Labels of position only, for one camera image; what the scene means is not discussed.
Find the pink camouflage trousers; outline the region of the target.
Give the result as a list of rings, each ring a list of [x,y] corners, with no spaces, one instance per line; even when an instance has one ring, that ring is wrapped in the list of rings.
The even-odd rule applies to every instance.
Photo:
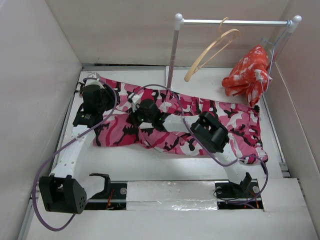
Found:
[[[111,108],[120,111],[99,128],[99,147],[139,144],[162,153],[204,156],[230,154],[247,165],[268,160],[263,150],[258,106],[225,103],[169,90],[101,81],[115,93]]]

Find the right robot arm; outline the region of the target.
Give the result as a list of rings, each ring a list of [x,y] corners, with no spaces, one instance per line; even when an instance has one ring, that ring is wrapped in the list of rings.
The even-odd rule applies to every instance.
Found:
[[[249,192],[251,175],[243,169],[234,154],[229,132],[209,112],[195,116],[179,116],[162,112],[152,99],[141,100],[138,95],[129,98],[131,110],[129,116],[133,124],[140,129],[155,129],[159,132],[190,133],[199,141],[202,149],[207,150],[219,162],[227,174],[232,193],[243,197]]]

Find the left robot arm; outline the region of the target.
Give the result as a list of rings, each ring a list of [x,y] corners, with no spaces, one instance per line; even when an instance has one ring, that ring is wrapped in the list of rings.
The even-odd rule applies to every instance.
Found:
[[[111,87],[94,78],[85,81],[81,93],[83,102],[72,123],[71,144],[62,150],[50,175],[39,179],[39,190],[48,212],[81,214],[89,199],[95,195],[107,198],[112,191],[108,174],[91,173],[80,178],[80,165],[107,120],[104,113],[113,112],[118,99]]]

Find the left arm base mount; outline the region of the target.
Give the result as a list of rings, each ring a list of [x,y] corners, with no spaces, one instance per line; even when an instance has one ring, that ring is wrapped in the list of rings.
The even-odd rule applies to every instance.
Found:
[[[121,211],[127,208],[127,181],[111,181],[108,174],[92,173],[92,177],[102,177],[105,180],[104,190],[90,198],[85,210]]]

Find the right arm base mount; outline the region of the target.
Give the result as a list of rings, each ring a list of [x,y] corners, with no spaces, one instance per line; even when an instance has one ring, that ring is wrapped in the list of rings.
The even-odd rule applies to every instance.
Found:
[[[218,210],[263,210],[258,182],[250,174],[245,174],[244,182],[240,185],[230,181],[216,181],[213,196],[217,199]]]

